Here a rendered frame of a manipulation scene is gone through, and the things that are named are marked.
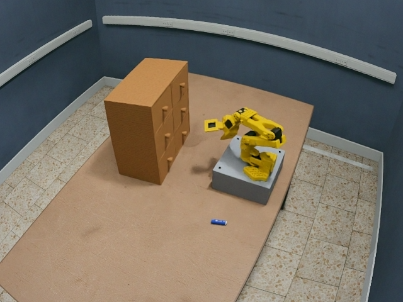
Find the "blue cylindrical battery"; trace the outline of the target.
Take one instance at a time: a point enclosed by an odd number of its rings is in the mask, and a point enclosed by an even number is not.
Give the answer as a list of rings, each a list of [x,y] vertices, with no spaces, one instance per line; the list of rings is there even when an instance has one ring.
[[[211,223],[219,224],[219,225],[226,225],[226,224],[227,224],[227,221],[224,221],[224,220],[214,220],[214,219],[212,219]]]

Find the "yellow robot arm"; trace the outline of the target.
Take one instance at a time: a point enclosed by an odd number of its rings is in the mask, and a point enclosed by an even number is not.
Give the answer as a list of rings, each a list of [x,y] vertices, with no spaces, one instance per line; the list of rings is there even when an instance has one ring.
[[[236,111],[223,124],[228,131],[239,124],[253,129],[241,138],[241,159],[252,165],[252,167],[244,167],[243,172],[252,181],[267,181],[276,154],[271,152],[259,153],[255,147],[280,148],[286,143],[286,136],[282,135],[283,127],[259,116],[257,112],[248,108],[241,108]],[[259,168],[253,166],[259,166]]]

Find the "wooden drawer front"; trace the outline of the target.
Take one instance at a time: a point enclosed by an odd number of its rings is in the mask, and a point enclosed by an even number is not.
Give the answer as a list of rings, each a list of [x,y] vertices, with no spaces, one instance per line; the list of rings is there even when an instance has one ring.
[[[163,92],[161,97],[152,107],[155,134],[171,110],[171,86],[168,86],[168,88]]]
[[[183,88],[182,88],[183,87]],[[181,72],[172,81],[173,90],[173,107],[178,102],[186,88],[188,87],[188,73],[187,66],[185,66]]]
[[[187,115],[185,116],[184,120],[182,121],[178,130],[175,133],[176,154],[178,153],[179,149],[181,148],[188,133],[189,133],[189,119],[188,119],[188,113],[187,113]]]
[[[174,111],[174,129],[178,128],[179,124],[181,123],[182,119],[184,118],[185,114],[188,111],[188,91],[186,90],[185,93],[182,95],[181,99],[178,101],[176,106],[173,109]]]
[[[156,146],[157,146],[157,156],[160,159],[163,151],[167,147],[169,141],[174,135],[173,127],[173,114],[170,113],[164,124],[161,126],[160,130],[156,135]]]
[[[171,164],[176,157],[175,141],[174,137],[167,146],[165,152],[163,153],[161,159],[159,160],[159,170],[161,175],[161,182],[163,182]]]

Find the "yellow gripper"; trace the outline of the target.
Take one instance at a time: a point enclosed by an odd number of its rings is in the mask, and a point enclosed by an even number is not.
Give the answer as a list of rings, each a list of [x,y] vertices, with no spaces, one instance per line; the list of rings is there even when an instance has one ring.
[[[231,115],[226,115],[222,118],[222,122],[218,122],[218,119],[214,120],[205,120],[205,132],[210,132],[210,131],[218,131],[223,130],[224,134],[222,137],[220,137],[221,140],[226,140],[230,138],[234,138],[238,134],[239,130],[239,125],[236,126],[235,128],[231,129],[228,131],[228,129],[225,127],[223,124],[227,118],[229,118]]]

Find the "brown chest of drawers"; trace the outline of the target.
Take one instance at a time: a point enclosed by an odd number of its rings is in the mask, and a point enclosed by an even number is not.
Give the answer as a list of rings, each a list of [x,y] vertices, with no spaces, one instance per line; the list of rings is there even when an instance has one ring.
[[[119,174],[162,185],[156,135],[174,107],[172,81],[187,66],[180,60],[145,58],[104,99]],[[172,110],[155,134],[152,107],[171,86]]]

